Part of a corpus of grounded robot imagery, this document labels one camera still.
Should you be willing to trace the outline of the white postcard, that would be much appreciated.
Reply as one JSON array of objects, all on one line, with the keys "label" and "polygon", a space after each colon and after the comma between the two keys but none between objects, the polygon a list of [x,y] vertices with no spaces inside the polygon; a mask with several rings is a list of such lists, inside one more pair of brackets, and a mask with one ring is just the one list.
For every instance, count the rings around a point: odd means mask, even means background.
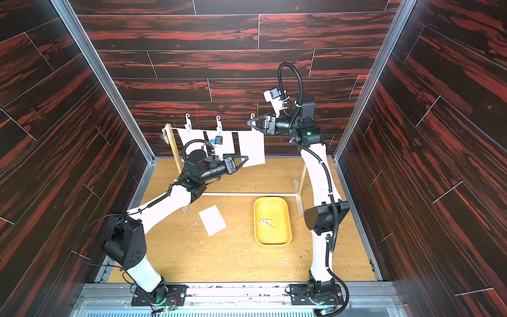
[{"label": "white postcard", "polygon": [[[208,137],[208,140],[210,141],[211,139],[214,139],[215,136],[218,135],[218,132],[216,130],[207,130],[206,135]],[[232,132],[225,131],[225,132],[223,132],[222,136],[223,136],[223,147],[224,147],[223,157],[224,157],[224,155],[235,154]]]},{"label": "white postcard", "polygon": [[227,225],[216,205],[200,211],[199,216],[209,236],[213,236],[214,234],[227,228]]},{"label": "white postcard", "polygon": [[[177,129],[178,135],[182,141],[183,146],[185,146],[188,142],[195,139],[204,139],[204,132],[202,130],[193,129],[191,132],[188,132],[184,128]],[[201,149],[205,144],[203,143],[193,143],[189,145],[186,149],[186,153],[189,155],[192,151],[196,149]]]},{"label": "white postcard", "polygon": [[244,168],[265,164],[264,134],[259,131],[239,131],[241,156],[248,156]]}]

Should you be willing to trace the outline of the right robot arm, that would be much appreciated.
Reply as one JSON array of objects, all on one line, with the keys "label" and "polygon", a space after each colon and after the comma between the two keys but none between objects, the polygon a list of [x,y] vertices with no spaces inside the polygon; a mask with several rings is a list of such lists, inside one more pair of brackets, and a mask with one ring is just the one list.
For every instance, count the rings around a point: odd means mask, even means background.
[{"label": "right robot arm", "polygon": [[314,205],[303,212],[307,228],[312,233],[312,265],[305,289],[294,292],[298,298],[308,297],[317,305],[327,301],[344,307],[349,292],[332,270],[339,225],[350,210],[348,202],[339,195],[327,162],[326,143],[314,120],[315,100],[303,94],[292,103],[278,89],[265,91],[265,100],[273,114],[253,117],[248,124],[265,136],[286,135],[301,152],[312,186]]}]

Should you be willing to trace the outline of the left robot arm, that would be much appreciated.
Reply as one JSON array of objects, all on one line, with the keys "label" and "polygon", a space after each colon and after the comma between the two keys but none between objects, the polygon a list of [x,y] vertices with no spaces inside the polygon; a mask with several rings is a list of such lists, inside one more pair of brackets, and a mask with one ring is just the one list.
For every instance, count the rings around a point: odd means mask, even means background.
[{"label": "left robot arm", "polygon": [[240,155],[227,155],[219,161],[203,150],[194,150],[184,159],[181,174],[165,193],[116,217],[113,231],[103,242],[102,249],[129,274],[152,303],[164,301],[167,290],[165,279],[147,258],[145,235],[173,212],[195,202],[210,180],[234,174],[247,161],[247,156]]}]

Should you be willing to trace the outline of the yellow plastic tray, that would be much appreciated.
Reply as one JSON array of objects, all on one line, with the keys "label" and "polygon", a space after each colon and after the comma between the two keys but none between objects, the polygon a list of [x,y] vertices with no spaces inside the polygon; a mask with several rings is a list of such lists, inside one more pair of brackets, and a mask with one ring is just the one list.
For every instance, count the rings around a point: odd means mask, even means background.
[{"label": "yellow plastic tray", "polygon": [[[280,197],[256,199],[254,210],[254,238],[260,246],[279,247],[291,243],[293,234],[287,202]],[[266,228],[260,219],[272,219],[275,229]]]}]

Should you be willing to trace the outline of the wooden drying rack frame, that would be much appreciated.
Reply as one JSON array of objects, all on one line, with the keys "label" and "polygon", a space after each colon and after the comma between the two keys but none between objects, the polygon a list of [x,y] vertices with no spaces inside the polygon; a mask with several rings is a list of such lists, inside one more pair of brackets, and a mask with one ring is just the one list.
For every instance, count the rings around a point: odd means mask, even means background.
[{"label": "wooden drying rack frame", "polygon": [[306,164],[302,165],[302,175],[300,178],[293,179],[294,192],[293,193],[281,193],[281,192],[266,192],[264,194],[260,192],[231,192],[231,193],[218,193],[218,192],[206,192],[205,188],[215,181],[220,180],[224,175],[232,175],[237,173],[241,168],[245,167],[248,162],[247,156],[238,155],[226,155],[223,160],[213,155],[210,157],[203,158],[198,155],[196,159],[192,159],[189,156],[182,158],[179,155],[178,148],[176,145],[176,139],[173,133],[174,128],[167,123],[162,128],[162,138],[165,142],[170,145],[171,150],[174,154],[174,159],[180,178],[183,179],[182,184],[196,189],[198,196],[266,196],[266,197],[293,197],[296,201],[297,212],[299,215],[304,213],[304,205],[302,201],[302,189],[306,174],[308,173],[308,167]]}]

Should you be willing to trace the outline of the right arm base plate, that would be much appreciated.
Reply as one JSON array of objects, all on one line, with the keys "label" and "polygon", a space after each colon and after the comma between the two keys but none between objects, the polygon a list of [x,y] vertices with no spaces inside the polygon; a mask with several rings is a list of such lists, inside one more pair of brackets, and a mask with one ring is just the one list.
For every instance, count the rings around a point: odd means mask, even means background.
[{"label": "right arm base plate", "polygon": [[344,303],[343,293],[339,284],[333,281],[322,283],[293,283],[285,288],[292,305],[332,305]]}]

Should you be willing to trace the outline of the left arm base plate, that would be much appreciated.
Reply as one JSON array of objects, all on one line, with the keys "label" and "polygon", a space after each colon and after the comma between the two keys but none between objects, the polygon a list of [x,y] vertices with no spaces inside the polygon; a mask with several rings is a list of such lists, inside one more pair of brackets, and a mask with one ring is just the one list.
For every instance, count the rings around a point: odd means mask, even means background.
[{"label": "left arm base plate", "polygon": [[188,286],[184,284],[159,285],[152,292],[146,292],[136,287],[131,306],[183,306],[186,300]]}]

